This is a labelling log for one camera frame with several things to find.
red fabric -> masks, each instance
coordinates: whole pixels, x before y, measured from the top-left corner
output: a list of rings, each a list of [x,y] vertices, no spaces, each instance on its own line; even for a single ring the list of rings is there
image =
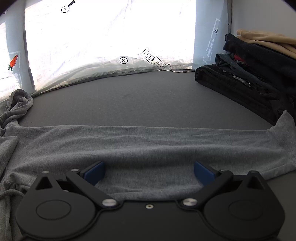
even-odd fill
[[[244,60],[241,57],[237,56],[236,54],[234,54],[234,60],[244,62]]]

stack of folded clothes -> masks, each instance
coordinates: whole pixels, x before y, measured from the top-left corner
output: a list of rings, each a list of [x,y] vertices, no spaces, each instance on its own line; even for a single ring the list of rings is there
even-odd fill
[[[225,54],[199,67],[195,80],[275,125],[284,110],[296,120],[296,39],[239,29],[225,36]]]

gray bed surface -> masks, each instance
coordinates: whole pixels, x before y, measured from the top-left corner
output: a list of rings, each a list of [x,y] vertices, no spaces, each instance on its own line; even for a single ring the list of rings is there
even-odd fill
[[[97,125],[163,126],[266,130],[271,124],[245,107],[194,80],[194,72],[149,72],[98,79],[54,90],[34,98],[19,120],[21,126]],[[268,183],[282,203],[286,221],[282,241],[295,239],[296,172]],[[14,219],[19,198],[12,198],[13,238],[20,237]]]

white curtain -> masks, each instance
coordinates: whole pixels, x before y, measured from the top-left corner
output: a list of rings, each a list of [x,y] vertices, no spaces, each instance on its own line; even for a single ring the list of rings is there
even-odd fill
[[[0,16],[0,100],[17,88],[192,71],[223,51],[227,19],[227,0],[18,0]]]

beige folded fabric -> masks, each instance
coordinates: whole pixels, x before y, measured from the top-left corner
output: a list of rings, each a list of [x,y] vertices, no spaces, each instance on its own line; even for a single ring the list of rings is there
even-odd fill
[[[239,29],[237,37],[247,43],[259,44],[296,59],[296,39],[265,31]]]

